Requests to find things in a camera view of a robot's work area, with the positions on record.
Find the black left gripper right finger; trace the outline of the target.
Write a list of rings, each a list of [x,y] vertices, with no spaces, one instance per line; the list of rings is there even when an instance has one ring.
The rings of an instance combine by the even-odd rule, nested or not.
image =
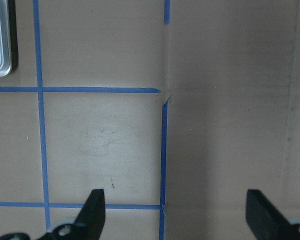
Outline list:
[[[258,189],[247,190],[245,220],[257,240],[300,240],[300,222],[288,221]]]

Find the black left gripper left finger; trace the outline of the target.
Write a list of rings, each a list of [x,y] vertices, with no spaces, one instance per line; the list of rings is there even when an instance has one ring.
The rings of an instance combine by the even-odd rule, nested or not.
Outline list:
[[[105,193],[93,189],[72,223],[64,223],[46,232],[40,240],[98,240],[106,221]]]

